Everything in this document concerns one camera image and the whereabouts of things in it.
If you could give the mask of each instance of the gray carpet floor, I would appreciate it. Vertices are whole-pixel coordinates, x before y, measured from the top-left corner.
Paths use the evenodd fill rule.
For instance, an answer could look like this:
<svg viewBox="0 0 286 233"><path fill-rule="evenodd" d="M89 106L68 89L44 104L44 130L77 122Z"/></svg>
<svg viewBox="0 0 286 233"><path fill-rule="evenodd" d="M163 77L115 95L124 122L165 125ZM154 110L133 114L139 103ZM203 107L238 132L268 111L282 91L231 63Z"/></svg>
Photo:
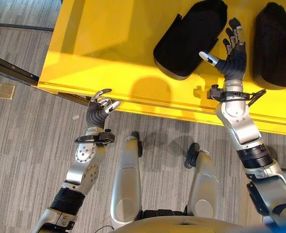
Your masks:
<svg viewBox="0 0 286 233"><path fill-rule="evenodd" d="M50 37L49 32L0 28L0 57L40 75ZM0 83L16 85L13 100L0 99L0 233L29 232L74 160L73 140L85 132L86 107L1 76ZM194 174L194 169L184 168L185 153L198 142L218 169L218 219L238 223L241 164L223 127L122 112L109 116L105 126L116 141L107 146L99 178L73 232L91 233L110 224L114 173L132 131L139 131L143 140L143 209L184 209ZM286 168L286 136L262 135Z"/></svg>

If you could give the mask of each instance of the black clamp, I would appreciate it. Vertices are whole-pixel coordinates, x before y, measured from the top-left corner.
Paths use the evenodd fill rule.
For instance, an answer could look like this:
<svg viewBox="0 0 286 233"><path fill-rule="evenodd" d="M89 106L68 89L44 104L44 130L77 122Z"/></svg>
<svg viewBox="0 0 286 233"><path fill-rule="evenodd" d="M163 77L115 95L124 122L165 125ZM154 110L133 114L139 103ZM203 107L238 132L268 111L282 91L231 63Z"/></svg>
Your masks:
<svg viewBox="0 0 286 233"><path fill-rule="evenodd" d="M111 133L110 129L106 129L104 132L99 133L99 135L86 135L77 137L74 141L75 143L96 143L106 145L115 142L115 135Z"/></svg>
<svg viewBox="0 0 286 233"><path fill-rule="evenodd" d="M267 91L265 89L260 90L256 93L245 93L240 91L224 91L223 88L219 88L217 84L212 85L207 91L207 98L209 100L217 100L218 102L231 102L231 101L250 101L248 106L250 107L260 97L262 97ZM227 97L238 97L236 99L228 100Z"/></svg>

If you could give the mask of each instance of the black ribbed joint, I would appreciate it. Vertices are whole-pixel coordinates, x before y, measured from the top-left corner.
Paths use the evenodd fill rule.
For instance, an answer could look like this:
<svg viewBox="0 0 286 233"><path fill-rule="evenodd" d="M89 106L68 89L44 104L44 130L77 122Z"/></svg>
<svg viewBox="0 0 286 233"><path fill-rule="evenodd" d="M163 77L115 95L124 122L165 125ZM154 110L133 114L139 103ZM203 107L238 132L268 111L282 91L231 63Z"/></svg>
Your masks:
<svg viewBox="0 0 286 233"><path fill-rule="evenodd" d="M99 127L103 129L107 117L108 114L99 107L98 103L91 102L86 112L86 124L88 128Z"/></svg>
<svg viewBox="0 0 286 233"><path fill-rule="evenodd" d="M61 188L54 197L50 208L70 215L77 215L84 202L84 198L85 195L80 192L68 188Z"/></svg>
<svg viewBox="0 0 286 233"><path fill-rule="evenodd" d="M258 168L273 162L264 144L246 150L238 150L237 153L245 168Z"/></svg>
<svg viewBox="0 0 286 233"><path fill-rule="evenodd" d="M225 81L228 80L243 80L246 69L246 54L239 51L233 51L234 59L219 60L215 68L225 76Z"/></svg>

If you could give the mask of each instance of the yellow table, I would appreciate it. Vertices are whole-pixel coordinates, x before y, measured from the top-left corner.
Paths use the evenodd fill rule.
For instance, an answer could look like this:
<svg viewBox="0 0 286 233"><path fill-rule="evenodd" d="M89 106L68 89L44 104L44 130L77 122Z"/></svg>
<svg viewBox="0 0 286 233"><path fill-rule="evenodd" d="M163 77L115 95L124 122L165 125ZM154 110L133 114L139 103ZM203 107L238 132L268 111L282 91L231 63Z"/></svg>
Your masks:
<svg viewBox="0 0 286 233"><path fill-rule="evenodd" d="M201 63L184 81L164 75L152 51L177 13L183 16L196 0L65 0L58 17L38 88L92 96L111 88L122 101L120 111L222 125L216 101L206 99L212 84L223 76ZM237 17L245 29L248 67L245 92L261 88L252 83L250 58L256 15L268 0L226 0L228 20ZM284 6L286 0L275 0ZM222 39L212 53L225 58ZM261 131L286 134L286 89L268 90L251 108Z"/></svg>

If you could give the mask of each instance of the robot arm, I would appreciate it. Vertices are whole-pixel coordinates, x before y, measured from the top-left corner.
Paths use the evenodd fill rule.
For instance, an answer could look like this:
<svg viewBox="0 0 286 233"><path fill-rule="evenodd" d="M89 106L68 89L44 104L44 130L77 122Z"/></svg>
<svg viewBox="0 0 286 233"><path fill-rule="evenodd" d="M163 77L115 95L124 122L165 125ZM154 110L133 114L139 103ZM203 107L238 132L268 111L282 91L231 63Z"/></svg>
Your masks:
<svg viewBox="0 0 286 233"><path fill-rule="evenodd" d="M280 225L286 223L286 179L277 161L271 158L249 115L249 107L266 91L243 92L242 80L246 69L244 33L236 18L231 19L229 24L232 30L227 28L226 32L230 42L223 41L228 54L226 61L203 51L199 53L203 60L225 76L224 87L221 89L213 85L208 99L220 102L216 114L242 161L246 176L251 180L247 188L258 213L270 216Z"/></svg>
<svg viewBox="0 0 286 233"><path fill-rule="evenodd" d="M84 198L98 177L105 156L105 145L115 139L110 130L103 130L105 119L120 105L119 101L112 103L109 98L100 99L102 94L110 91L111 89L99 91L90 100L86 114L87 131L85 136L78 137L75 141L79 146L74 163L33 233L59 233L73 228Z"/></svg>

